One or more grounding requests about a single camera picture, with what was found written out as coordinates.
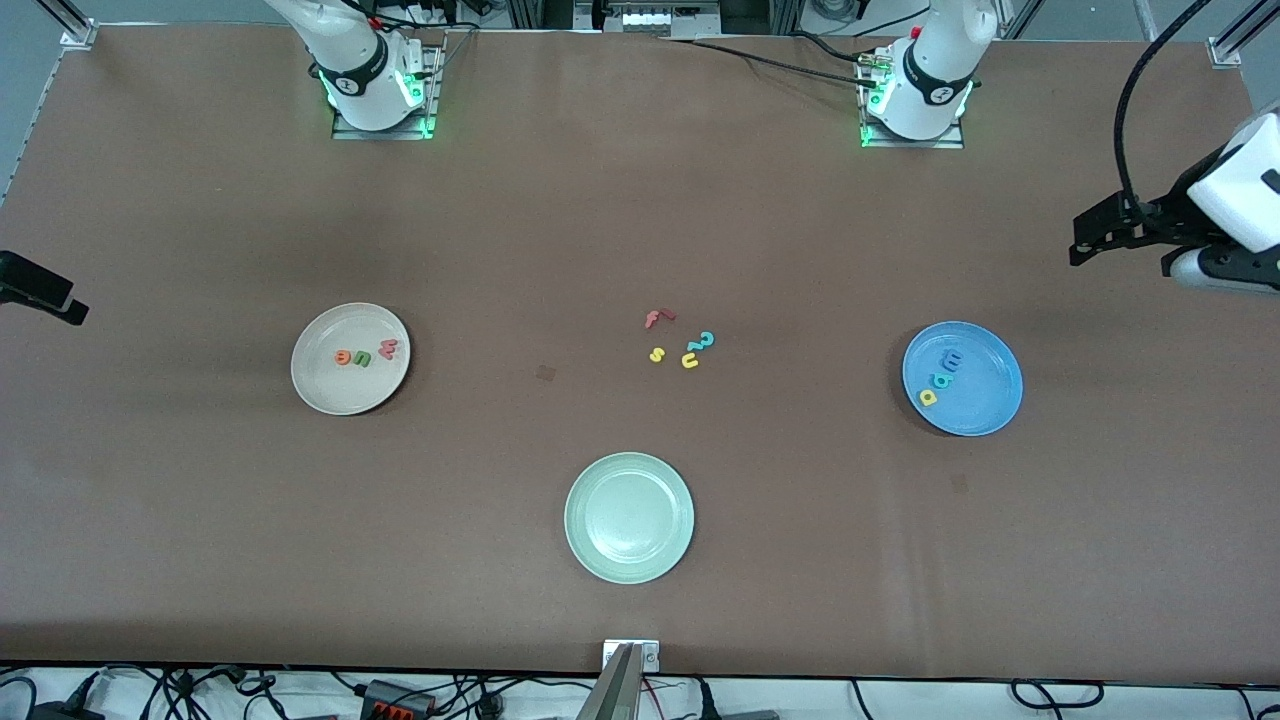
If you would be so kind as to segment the aluminium corner profile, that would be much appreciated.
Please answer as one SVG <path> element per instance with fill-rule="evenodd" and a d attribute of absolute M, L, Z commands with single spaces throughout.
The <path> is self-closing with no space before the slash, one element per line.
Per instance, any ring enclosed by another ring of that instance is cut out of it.
<path fill-rule="evenodd" d="M 1280 0 L 1251 0 L 1216 36 L 1206 44 L 1215 69 L 1230 69 L 1242 64 L 1240 53 L 1277 19 Z"/>
<path fill-rule="evenodd" d="M 88 50 L 93 46 L 99 24 L 86 15 L 73 0 L 35 0 L 61 28 L 60 46 Z"/>

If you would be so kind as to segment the black red power strip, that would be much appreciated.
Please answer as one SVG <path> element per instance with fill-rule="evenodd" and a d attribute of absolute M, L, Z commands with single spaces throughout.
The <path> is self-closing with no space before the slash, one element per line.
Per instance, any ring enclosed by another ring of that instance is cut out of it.
<path fill-rule="evenodd" d="M 430 720 L 436 708 L 430 692 L 389 682 L 360 684 L 355 693 L 362 700 L 360 720 Z"/>

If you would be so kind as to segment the beige brown plate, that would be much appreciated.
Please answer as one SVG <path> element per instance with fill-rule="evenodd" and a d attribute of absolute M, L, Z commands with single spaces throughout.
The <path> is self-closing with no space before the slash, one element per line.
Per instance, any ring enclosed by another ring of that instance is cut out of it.
<path fill-rule="evenodd" d="M 393 361 L 378 355 L 379 343 L 397 338 Z M 337 350 L 369 351 L 367 368 L 335 364 Z M 407 325 L 390 310 L 366 302 L 334 306 L 314 318 L 300 333 L 291 355 L 294 392 L 311 409 L 333 416 L 353 416 L 389 400 L 403 384 L 412 361 Z"/>

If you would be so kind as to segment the pale green plate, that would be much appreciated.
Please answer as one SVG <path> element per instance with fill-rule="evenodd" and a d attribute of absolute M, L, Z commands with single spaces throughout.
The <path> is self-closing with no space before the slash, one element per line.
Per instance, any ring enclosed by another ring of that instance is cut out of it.
<path fill-rule="evenodd" d="M 617 452 L 575 479 L 563 525 L 570 552 L 586 571 L 613 584 L 640 585 L 684 560 L 696 510 L 671 464 L 650 454 Z"/>

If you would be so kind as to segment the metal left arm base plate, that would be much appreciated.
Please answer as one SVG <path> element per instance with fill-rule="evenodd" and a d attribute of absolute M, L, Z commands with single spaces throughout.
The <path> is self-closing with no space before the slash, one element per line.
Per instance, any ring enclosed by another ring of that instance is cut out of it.
<path fill-rule="evenodd" d="M 963 149 L 963 114 L 973 82 L 968 81 L 956 94 L 943 87 L 947 101 L 929 105 L 914 86 L 896 77 L 896 59 L 891 46 L 876 47 L 858 58 L 855 77 L 870 81 L 869 88 L 858 90 L 861 146 Z"/>

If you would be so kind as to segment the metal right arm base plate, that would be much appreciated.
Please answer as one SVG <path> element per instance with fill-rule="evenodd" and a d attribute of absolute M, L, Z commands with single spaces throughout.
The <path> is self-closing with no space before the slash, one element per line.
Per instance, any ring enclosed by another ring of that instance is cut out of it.
<path fill-rule="evenodd" d="M 388 63 L 361 96 L 337 92 L 326 79 L 334 140 L 420 141 L 435 135 L 445 47 L 401 38 L 388 45 Z"/>

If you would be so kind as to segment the blue plate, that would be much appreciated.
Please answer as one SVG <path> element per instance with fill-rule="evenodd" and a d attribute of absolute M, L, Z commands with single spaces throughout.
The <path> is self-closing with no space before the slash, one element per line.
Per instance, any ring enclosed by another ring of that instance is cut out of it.
<path fill-rule="evenodd" d="M 963 365 L 950 373 L 954 383 L 938 389 L 940 401 L 924 407 L 916 396 L 933 387 L 932 374 L 947 373 L 940 365 L 947 348 L 963 352 Z M 969 322 L 941 322 L 918 332 L 902 355 L 901 378 L 915 411 L 936 429 L 960 437 L 1001 430 L 1016 416 L 1024 395 L 1012 350 L 996 333 Z"/>

